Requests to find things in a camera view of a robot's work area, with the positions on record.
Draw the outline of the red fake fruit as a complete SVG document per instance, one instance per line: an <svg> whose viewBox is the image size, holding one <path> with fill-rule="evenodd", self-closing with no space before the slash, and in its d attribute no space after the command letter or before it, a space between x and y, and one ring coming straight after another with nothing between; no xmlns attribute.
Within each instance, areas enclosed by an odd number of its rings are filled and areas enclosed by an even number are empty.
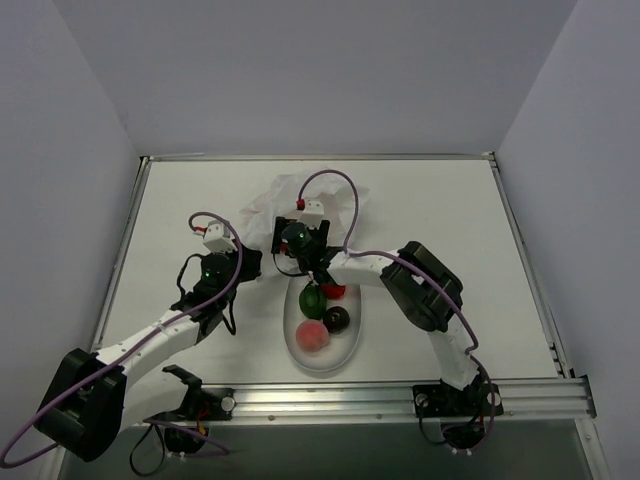
<svg viewBox="0 0 640 480"><path fill-rule="evenodd" d="M321 284L320 288L328 300L340 300L346 293L346 287L343 285Z"/></svg>

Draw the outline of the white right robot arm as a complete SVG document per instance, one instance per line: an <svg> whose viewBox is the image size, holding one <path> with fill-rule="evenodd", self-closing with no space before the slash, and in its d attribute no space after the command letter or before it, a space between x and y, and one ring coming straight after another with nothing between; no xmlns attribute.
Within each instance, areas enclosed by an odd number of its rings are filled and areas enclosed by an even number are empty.
<svg viewBox="0 0 640 480"><path fill-rule="evenodd" d="M330 223L313 229L295 219L275 221L271 253L294 260L284 307L287 348L315 373L341 367L355 350L365 315L362 287L386 289L404 316L428 335L438 361L444 400L455 412L480 400L471 358L478 346L462 315L462 282L416 241L393 251L344 251L328 243Z"/></svg>

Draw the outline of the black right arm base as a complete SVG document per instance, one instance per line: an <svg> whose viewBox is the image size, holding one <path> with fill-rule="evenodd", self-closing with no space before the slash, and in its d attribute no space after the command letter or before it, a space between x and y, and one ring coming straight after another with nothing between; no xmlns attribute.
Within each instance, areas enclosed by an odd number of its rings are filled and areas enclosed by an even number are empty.
<svg viewBox="0 0 640 480"><path fill-rule="evenodd" d="M504 414L499 387L476 377L458 390L443 381L412 387L414 412L421 436L432 446L471 456Z"/></svg>

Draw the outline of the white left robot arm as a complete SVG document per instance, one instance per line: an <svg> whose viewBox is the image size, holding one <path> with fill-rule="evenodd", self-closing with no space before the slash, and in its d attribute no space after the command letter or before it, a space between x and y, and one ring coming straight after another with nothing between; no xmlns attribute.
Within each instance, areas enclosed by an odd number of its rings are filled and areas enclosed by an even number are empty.
<svg viewBox="0 0 640 480"><path fill-rule="evenodd" d="M61 361L36 414L35 428L84 461L108 450L129 426L174 414L190 419L206 394L199 378L166 360L205 339L227 319L242 282L261 274L262 254L244 245L200 259L201 278L157 321L129 338Z"/></svg>

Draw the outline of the green fake lime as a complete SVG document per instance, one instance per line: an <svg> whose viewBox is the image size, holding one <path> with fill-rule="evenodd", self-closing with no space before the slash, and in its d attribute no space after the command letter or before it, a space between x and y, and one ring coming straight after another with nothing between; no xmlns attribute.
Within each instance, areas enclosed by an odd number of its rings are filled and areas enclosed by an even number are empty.
<svg viewBox="0 0 640 480"><path fill-rule="evenodd" d="M322 320L327 309L327 298L319 285L307 284L298 296L301 313L311 320Z"/></svg>

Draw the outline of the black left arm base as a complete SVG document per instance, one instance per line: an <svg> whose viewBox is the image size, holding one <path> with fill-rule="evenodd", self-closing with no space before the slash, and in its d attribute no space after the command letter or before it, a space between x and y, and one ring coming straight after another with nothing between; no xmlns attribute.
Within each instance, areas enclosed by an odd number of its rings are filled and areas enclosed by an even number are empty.
<svg viewBox="0 0 640 480"><path fill-rule="evenodd" d="M151 426L160 434L166 454L183 458L223 457L231 449L210 436L210 421L230 421L236 406L231 388L207 390L195 374L177 365L162 368L162 380L177 380L178 403L151 416Z"/></svg>

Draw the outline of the white plastic bag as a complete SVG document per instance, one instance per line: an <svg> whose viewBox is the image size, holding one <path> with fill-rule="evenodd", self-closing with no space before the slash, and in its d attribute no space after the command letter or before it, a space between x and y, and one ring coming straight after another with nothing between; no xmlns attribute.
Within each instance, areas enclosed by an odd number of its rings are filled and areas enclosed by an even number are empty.
<svg viewBox="0 0 640 480"><path fill-rule="evenodd" d="M366 185L323 169L278 175L266 192L240 210L242 242L251 249L262 251L265 258L271 260L276 219L298 221L306 218L307 215L297 209L297 201L303 199L322 206L323 218L329 222L330 246L351 244L355 236L351 226L353 217L363 213L369 193Z"/></svg>

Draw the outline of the dark purple fake plum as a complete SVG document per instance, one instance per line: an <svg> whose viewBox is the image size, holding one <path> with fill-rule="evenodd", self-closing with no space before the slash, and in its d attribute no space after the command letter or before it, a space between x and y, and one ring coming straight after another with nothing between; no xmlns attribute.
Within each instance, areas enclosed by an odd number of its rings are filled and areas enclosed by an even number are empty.
<svg viewBox="0 0 640 480"><path fill-rule="evenodd" d="M322 323L331 335L337 335L349 327L351 317L345 308L334 306L326 310Z"/></svg>

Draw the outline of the pink fake fruit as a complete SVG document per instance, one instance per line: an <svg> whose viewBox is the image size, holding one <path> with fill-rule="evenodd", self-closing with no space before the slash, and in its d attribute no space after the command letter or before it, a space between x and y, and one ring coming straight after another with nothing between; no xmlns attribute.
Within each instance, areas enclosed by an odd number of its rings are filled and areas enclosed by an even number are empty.
<svg viewBox="0 0 640 480"><path fill-rule="evenodd" d="M317 352L329 344L329 332L318 320L305 320L296 329L296 342L304 352Z"/></svg>

